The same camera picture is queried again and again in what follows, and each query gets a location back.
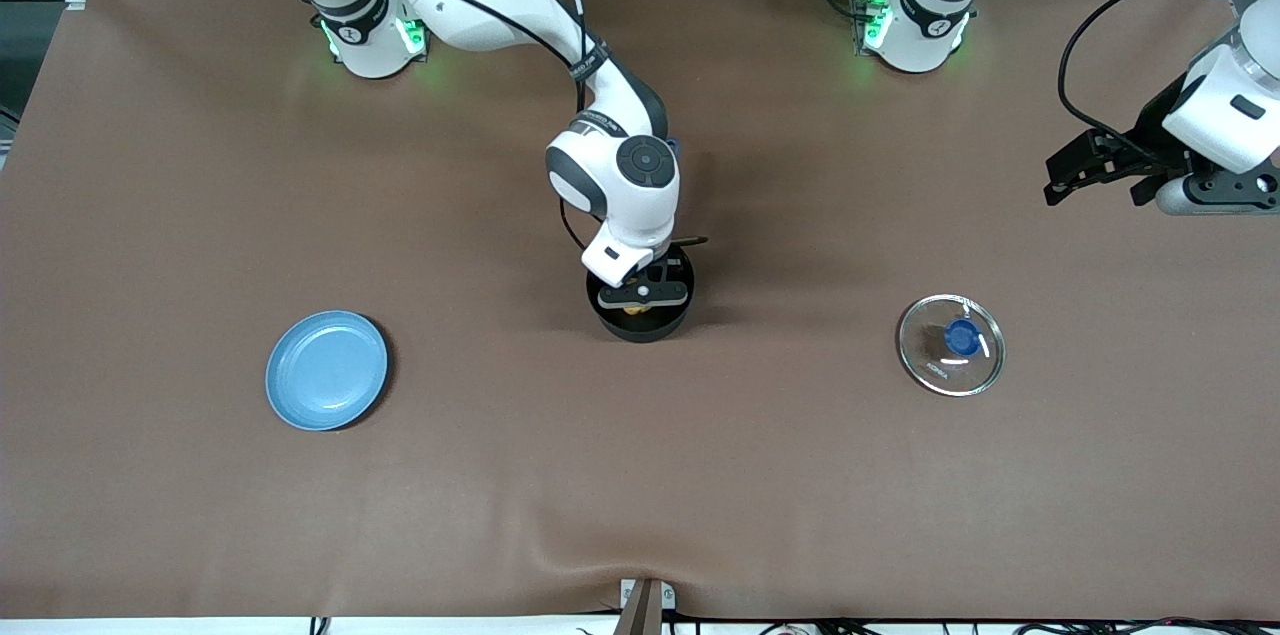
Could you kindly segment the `glass lid with blue knob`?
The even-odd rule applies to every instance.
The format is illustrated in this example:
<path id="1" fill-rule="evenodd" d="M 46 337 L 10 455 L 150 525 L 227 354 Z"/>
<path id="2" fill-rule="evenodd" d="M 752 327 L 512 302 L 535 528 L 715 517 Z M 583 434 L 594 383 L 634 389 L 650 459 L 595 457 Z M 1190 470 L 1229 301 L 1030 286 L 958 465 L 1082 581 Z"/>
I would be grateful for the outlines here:
<path id="1" fill-rule="evenodd" d="M 899 319 L 895 344 L 910 379 L 947 398 L 989 390 L 1007 355 L 1005 335 L 991 312 L 956 294 L 910 303 Z"/>

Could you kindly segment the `brown table mat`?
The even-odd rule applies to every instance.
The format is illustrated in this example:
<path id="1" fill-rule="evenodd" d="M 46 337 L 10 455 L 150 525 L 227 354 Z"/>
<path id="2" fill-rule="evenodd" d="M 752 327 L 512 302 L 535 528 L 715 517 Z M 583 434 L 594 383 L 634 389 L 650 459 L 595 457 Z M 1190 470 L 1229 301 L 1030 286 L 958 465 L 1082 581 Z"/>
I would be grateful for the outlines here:
<path id="1" fill-rule="evenodd" d="M 0 618 L 603 609 L 1280 620 L 1280 216 L 1048 207 L 1053 92 L 1103 0 L 982 0 L 899 76 L 822 0 L 586 0 L 682 146 L 695 301 L 596 321 L 544 149 L 541 47 L 384 82 L 300 0 L 64 12 L 0 172 Z M 987 309 L 978 396 L 901 312 Z M 392 375 L 307 433 L 266 402 L 300 320 Z"/>

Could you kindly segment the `grey metal table clamp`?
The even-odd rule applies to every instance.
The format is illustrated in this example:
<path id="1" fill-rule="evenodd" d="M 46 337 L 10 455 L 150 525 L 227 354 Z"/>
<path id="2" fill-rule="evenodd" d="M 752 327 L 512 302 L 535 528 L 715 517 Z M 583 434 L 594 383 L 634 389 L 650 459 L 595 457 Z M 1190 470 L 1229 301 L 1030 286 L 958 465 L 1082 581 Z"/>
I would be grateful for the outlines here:
<path id="1" fill-rule="evenodd" d="M 666 616 L 677 609 L 676 589 L 659 579 L 625 579 L 620 608 L 612 635 L 669 635 Z"/>

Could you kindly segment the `blue plate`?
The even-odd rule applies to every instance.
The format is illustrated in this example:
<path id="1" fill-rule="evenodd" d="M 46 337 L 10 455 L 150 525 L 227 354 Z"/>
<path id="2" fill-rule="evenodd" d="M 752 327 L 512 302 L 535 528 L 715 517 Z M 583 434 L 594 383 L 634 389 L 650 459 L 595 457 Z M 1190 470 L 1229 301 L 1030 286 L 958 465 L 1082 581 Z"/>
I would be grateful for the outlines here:
<path id="1" fill-rule="evenodd" d="M 381 329 L 361 312 L 314 312 L 291 326 L 268 357 L 264 390 L 283 422 L 307 433 L 348 428 L 370 414 L 392 375 Z"/>

